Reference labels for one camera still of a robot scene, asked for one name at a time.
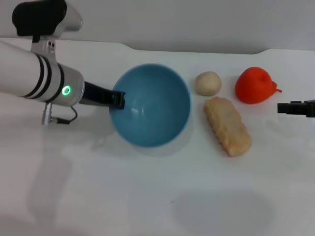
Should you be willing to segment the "beige round bun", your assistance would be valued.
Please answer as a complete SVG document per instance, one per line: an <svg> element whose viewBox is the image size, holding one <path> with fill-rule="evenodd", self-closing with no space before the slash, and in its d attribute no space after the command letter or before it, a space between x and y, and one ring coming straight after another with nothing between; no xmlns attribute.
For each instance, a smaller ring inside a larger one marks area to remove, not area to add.
<svg viewBox="0 0 315 236"><path fill-rule="evenodd" d="M221 89L221 78L212 71L199 74L195 79L195 90L202 96L214 96Z"/></svg>

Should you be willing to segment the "blue bowl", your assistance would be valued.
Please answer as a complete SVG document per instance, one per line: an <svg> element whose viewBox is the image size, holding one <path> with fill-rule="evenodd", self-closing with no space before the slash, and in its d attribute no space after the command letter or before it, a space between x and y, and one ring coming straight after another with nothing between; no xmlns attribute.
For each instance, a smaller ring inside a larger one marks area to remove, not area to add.
<svg viewBox="0 0 315 236"><path fill-rule="evenodd" d="M110 108L114 128L127 142L145 148L165 145L187 126L190 89L174 69L159 63L131 68L114 85L125 93L122 110Z"/></svg>

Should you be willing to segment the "red pepper toy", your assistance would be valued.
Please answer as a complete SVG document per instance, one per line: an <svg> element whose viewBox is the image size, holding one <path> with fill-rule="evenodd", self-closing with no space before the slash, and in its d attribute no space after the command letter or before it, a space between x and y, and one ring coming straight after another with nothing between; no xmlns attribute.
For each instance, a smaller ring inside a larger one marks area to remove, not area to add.
<svg viewBox="0 0 315 236"><path fill-rule="evenodd" d="M246 69L235 84L235 95L243 103L257 104L265 101L276 92L277 88L269 73L260 67Z"/></svg>

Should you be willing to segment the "long toasted bread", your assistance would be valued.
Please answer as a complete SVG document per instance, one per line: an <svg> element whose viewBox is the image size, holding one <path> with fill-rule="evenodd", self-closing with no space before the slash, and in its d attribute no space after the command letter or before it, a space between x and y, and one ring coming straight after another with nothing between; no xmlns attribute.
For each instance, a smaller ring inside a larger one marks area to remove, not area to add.
<svg viewBox="0 0 315 236"><path fill-rule="evenodd" d="M206 119L222 149L231 157L244 155L252 146L252 139L232 102L214 97L203 106Z"/></svg>

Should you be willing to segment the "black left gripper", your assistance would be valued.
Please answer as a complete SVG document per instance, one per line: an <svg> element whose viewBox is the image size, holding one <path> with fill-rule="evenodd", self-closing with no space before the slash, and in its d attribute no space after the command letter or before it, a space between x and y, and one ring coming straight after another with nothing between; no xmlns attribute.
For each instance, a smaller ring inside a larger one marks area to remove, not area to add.
<svg viewBox="0 0 315 236"><path fill-rule="evenodd" d="M93 106L111 106L123 110L125 107L125 92L101 88L89 82L84 82L84 92L79 104Z"/></svg>

